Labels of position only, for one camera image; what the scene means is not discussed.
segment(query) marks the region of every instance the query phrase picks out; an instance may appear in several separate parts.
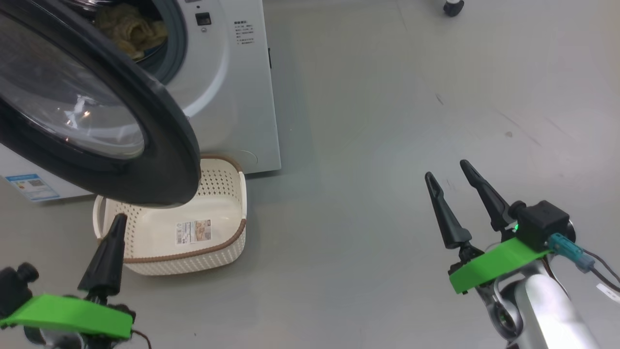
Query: chair wheel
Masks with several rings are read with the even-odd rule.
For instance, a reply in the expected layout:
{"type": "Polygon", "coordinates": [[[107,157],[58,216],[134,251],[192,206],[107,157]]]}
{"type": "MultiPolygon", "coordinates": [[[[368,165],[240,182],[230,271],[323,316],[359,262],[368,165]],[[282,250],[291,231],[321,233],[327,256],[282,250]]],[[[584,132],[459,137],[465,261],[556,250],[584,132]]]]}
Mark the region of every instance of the chair wheel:
{"type": "Polygon", "coordinates": [[[465,5],[465,2],[463,0],[460,0],[456,4],[451,4],[450,2],[446,1],[446,4],[443,6],[443,12],[445,12],[448,17],[455,17],[456,15],[461,13],[463,5],[465,5]]]}

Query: gray floor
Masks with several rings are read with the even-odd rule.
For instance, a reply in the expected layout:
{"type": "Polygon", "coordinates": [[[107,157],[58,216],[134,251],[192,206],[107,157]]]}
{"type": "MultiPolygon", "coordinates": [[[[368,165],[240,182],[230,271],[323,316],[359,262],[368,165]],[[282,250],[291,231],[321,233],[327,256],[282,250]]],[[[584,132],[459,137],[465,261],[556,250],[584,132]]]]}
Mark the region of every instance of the gray floor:
{"type": "MultiPolygon", "coordinates": [[[[506,200],[547,199],[620,269],[620,2],[266,0],[284,169],[249,181],[234,264],[122,295],[155,348],[502,348],[480,300],[453,294],[423,181],[433,171],[479,247],[498,240],[460,173],[506,200]]],[[[37,206],[0,183],[0,265],[75,293],[95,249],[92,198],[37,206]]],[[[603,348],[620,305],[570,263],[557,274],[603,348]]],[[[3,348],[29,347],[18,330],[3,348]]],[[[127,348],[145,348],[140,339],[127,348]]]]}

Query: green bracket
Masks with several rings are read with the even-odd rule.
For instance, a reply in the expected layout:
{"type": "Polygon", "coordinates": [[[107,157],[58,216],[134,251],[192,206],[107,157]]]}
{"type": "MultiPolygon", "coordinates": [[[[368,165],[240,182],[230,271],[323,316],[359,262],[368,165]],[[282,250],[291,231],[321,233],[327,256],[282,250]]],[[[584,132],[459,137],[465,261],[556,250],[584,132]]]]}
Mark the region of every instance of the green bracket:
{"type": "Polygon", "coordinates": [[[43,294],[0,320],[0,326],[22,325],[129,339],[131,315],[79,298],[43,294]]]}
{"type": "Polygon", "coordinates": [[[550,252],[547,250],[537,253],[521,240],[511,238],[460,267],[450,275],[450,283],[456,293],[463,293],[498,276],[521,268],[550,252]]]}

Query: laundry basket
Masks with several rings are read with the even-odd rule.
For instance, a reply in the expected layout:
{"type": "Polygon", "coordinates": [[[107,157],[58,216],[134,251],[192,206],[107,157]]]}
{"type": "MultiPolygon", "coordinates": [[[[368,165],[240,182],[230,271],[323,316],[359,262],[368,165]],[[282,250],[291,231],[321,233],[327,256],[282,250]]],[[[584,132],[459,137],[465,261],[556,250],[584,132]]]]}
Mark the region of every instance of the laundry basket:
{"type": "Polygon", "coordinates": [[[194,198],[173,209],[152,209],[97,196],[92,221],[97,239],[114,217],[127,215],[125,265],[143,275],[170,275],[216,268],[233,262],[246,244],[246,180],[239,165],[205,155],[194,198]]]}

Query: blue connector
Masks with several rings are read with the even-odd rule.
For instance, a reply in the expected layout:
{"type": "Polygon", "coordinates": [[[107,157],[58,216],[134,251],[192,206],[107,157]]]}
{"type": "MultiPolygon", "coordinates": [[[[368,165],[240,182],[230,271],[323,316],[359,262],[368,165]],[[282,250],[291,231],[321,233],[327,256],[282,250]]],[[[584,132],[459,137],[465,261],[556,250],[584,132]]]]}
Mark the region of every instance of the blue connector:
{"type": "Polygon", "coordinates": [[[589,272],[594,266],[594,258],[583,252],[579,246],[559,233],[555,233],[549,237],[549,249],[554,253],[564,256],[575,263],[577,269],[582,273],[589,272]]]}

